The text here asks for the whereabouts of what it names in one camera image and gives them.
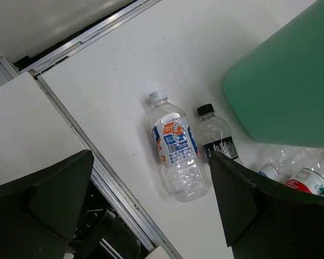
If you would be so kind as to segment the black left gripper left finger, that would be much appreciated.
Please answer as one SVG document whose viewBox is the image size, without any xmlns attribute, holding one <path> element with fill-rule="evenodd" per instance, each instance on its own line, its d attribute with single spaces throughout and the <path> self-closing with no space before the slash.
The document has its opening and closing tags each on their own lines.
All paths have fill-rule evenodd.
<svg viewBox="0 0 324 259">
<path fill-rule="evenodd" d="M 94 157 L 82 150 L 0 185 L 0 258 L 63 258 L 72 241 Z"/>
</svg>

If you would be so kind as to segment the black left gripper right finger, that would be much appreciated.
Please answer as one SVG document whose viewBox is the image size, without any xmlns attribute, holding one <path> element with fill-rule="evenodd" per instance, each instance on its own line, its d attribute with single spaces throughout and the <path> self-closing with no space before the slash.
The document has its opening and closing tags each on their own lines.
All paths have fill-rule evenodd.
<svg viewBox="0 0 324 259">
<path fill-rule="evenodd" d="M 211 176 L 235 258 L 324 258 L 324 197 L 212 154 Z"/>
</svg>

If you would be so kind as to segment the clear bottle black label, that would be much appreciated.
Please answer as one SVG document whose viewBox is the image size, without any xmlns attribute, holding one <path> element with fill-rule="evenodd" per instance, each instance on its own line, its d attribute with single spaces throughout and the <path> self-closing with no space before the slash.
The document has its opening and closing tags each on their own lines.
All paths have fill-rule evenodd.
<svg viewBox="0 0 324 259">
<path fill-rule="evenodd" d="M 212 104 L 198 107 L 197 113 L 200 118 L 199 138 L 205 150 L 207 162 L 210 163 L 213 152 L 220 152 L 243 165 L 238 156 L 229 124 L 215 115 Z"/>
</svg>

